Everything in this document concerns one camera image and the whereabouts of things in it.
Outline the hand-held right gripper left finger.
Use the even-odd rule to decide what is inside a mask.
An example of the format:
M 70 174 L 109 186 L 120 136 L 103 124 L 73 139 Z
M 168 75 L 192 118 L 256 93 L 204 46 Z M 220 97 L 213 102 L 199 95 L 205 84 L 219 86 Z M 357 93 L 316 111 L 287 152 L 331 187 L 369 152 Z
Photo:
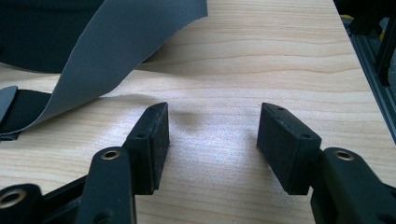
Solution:
M 159 188 L 169 145 L 168 103 L 151 105 L 122 146 L 93 156 L 76 224 L 137 224 L 135 197 Z

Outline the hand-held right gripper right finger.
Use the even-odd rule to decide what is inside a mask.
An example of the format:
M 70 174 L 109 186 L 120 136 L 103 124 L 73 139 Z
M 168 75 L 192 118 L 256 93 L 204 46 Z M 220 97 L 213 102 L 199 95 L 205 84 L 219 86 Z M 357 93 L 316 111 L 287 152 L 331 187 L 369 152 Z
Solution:
M 344 148 L 321 138 L 287 109 L 262 104 L 257 147 L 289 195 L 311 193 L 316 224 L 396 224 L 396 188 Z

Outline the grey cloth garment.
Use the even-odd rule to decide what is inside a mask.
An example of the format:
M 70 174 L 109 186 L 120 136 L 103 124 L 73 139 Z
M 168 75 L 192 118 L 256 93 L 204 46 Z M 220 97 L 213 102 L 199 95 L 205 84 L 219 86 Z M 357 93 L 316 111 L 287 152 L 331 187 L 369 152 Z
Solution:
M 206 0 L 0 0 L 0 63 L 60 77 L 51 93 L 0 89 L 0 141 L 113 91 Z

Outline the black metal frame rail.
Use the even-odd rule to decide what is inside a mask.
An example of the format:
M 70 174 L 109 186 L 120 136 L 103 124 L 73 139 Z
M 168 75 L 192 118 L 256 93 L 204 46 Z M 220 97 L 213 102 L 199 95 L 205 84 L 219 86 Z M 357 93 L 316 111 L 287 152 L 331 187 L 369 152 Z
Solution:
M 396 0 L 333 0 L 396 144 Z

